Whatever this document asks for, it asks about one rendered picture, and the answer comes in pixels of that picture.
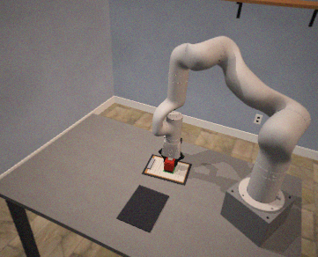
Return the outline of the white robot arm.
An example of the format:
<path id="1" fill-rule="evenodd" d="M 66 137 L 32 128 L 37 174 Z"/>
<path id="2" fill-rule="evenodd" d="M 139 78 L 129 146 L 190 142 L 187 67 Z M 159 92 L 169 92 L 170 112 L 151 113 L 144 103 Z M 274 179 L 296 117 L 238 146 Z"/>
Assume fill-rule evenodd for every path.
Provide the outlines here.
<path id="1" fill-rule="evenodd" d="M 253 209 L 278 211 L 285 203 L 280 188 L 294 147 L 309 127 L 310 114 L 297 101 L 264 84 L 244 63 L 240 49 L 230 38 L 218 36 L 197 44 L 181 44 L 173 50 L 167 98 L 153 114 L 152 133 L 164 136 L 167 143 L 182 143 L 183 115 L 174 110 L 185 103 L 189 69 L 207 70 L 215 65 L 222 68 L 226 85 L 237 98 L 270 117 L 258 135 L 260 149 L 251 176 L 240 182 L 238 191 Z"/>

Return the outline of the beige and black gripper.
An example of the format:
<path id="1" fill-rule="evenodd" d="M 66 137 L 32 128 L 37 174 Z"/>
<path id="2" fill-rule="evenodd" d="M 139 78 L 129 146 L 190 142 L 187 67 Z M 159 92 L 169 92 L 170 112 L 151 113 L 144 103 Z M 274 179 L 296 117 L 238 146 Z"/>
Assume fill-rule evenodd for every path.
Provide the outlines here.
<path id="1" fill-rule="evenodd" d="M 166 157 L 175 158 L 174 167 L 176 167 L 178 165 L 178 161 L 184 159 L 184 155 L 181 153 L 181 141 L 176 144 L 170 144 L 164 140 L 162 149 L 159 150 L 159 154 L 163 157 L 164 163 Z"/>

